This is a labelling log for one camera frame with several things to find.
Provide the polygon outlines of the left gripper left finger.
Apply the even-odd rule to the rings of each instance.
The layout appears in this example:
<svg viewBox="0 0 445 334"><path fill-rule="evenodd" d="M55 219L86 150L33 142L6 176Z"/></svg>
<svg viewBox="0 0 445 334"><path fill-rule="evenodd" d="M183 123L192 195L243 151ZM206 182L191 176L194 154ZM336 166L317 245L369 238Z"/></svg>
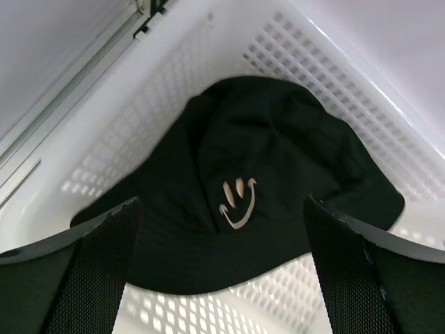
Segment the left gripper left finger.
<svg viewBox="0 0 445 334"><path fill-rule="evenodd" d="M1 254L2 333L112 333L142 221L132 198Z"/></svg>

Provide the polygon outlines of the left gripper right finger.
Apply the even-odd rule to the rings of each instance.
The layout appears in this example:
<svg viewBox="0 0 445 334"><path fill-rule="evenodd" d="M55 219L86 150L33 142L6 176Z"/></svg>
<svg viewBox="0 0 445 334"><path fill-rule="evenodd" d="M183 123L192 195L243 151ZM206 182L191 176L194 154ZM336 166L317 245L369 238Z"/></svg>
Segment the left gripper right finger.
<svg viewBox="0 0 445 334"><path fill-rule="evenodd" d="M333 333L443 333L444 252L309 196L305 229Z"/></svg>

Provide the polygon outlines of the black smiley bucket hat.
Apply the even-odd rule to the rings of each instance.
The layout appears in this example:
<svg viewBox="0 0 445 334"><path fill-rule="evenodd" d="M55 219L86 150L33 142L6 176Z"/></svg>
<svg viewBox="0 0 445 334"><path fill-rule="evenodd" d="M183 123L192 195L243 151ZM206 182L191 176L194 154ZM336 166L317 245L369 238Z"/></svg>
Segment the black smiley bucket hat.
<svg viewBox="0 0 445 334"><path fill-rule="evenodd" d="M192 97L148 158L71 224L138 198L128 282L206 294L307 254L307 196L382 230L405 206L351 127L306 88L232 77Z"/></svg>

